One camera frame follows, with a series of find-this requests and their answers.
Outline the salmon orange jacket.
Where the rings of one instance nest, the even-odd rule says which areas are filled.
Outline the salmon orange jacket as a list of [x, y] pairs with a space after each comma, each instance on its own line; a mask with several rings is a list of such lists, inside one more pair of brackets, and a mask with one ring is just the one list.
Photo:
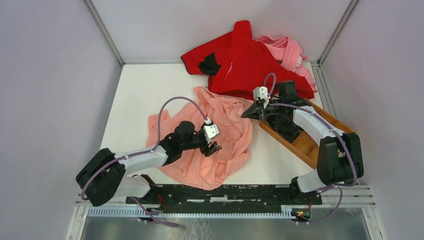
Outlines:
[[250, 107], [250, 100], [218, 95], [204, 87], [195, 87], [196, 104], [188, 102], [174, 116], [164, 109], [161, 114], [148, 117], [146, 146], [162, 140], [183, 121], [194, 124], [195, 130], [203, 128], [204, 117], [217, 125], [220, 134], [213, 138], [206, 150], [214, 150], [205, 156], [199, 148], [182, 152], [175, 162], [159, 167], [159, 170], [174, 181], [203, 189], [213, 190], [221, 186], [226, 178], [240, 170], [250, 157], [249, 146], [253, 138], [253, 124], [242, 113]]

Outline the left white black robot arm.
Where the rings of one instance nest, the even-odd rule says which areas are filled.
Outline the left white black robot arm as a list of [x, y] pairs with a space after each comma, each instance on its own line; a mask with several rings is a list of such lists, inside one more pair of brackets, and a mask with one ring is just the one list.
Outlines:
[[199, 149], [209, 157], [221, 150], [213, 139], [220, 135], [219, 127], [207, 120], [196, 131], [190, 121], [182, 121], [173, 132], [156, 145], [138, 151], [114, 153], [109, 148], [100, 149], [75, 180], [81, 187], [81, 199], [99, 207], [113, 198], [136, 197], [150, 204], [158, 191], [144, 176], [135, 173], [174, 163], [187, 150]]

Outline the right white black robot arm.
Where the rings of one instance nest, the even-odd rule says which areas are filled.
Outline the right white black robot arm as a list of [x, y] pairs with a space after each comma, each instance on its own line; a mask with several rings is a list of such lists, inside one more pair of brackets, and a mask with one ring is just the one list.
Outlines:
[[309, 193], [355, 186], [364, 175], [359, 136], [300, 98], [293, 81], [277, 86], [276, 99], [272, 98], [272, 89], [256, 87], [252, 94], [254, 102], [241, 117], [258, 120], [264, 131], [312, 168], [291, 180], [289, 199], [302, 204]]

